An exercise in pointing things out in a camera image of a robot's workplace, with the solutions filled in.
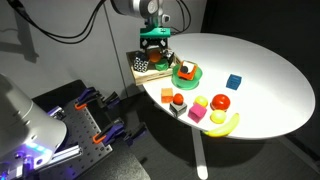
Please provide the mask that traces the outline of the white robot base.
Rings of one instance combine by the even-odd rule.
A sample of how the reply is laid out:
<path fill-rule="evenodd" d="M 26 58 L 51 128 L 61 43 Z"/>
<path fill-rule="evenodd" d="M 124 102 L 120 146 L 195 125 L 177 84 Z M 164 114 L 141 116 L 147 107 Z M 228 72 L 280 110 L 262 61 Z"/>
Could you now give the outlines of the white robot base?
<path fill-rule="evenodd" d="M 45 167 L 66 134 L 64 122 L 50 117 L 11 79 L 0 74 L 1 180 Z"/>

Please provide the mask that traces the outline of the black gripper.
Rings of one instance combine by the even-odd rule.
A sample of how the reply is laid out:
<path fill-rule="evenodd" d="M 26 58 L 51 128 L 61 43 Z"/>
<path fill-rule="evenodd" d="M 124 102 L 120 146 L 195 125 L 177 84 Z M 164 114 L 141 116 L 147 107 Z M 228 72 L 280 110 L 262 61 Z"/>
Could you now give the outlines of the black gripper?
<path fill-rule="evenodd" d="M 160 54 L 162 58 L 166 58 L 166 48 L 168 47 L 168 41 L 166 38 L 141 38 L 140 48 L 145 49 L 145 56 L 148 61 L 150 61 L 149 54 L 150 50 L 147 49 L 150 46 L 157 46 L 161 48 Z"/>

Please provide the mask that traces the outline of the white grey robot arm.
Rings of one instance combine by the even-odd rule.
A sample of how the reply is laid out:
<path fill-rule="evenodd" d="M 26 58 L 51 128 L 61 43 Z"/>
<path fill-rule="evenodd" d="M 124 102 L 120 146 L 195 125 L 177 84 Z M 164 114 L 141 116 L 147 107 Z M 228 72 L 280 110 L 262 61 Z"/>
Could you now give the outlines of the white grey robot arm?
<path fill-rule="evenodd" d="M 146 53 L 157 48 L 160 53 L 168 49 L 171 30 L 164 24 L 171 17 L 164 13 L 164 0 L 111 0 L 113 9 L 121 15 L 142 18 L 145 27 L 140 29 L 140 48 Z"/>

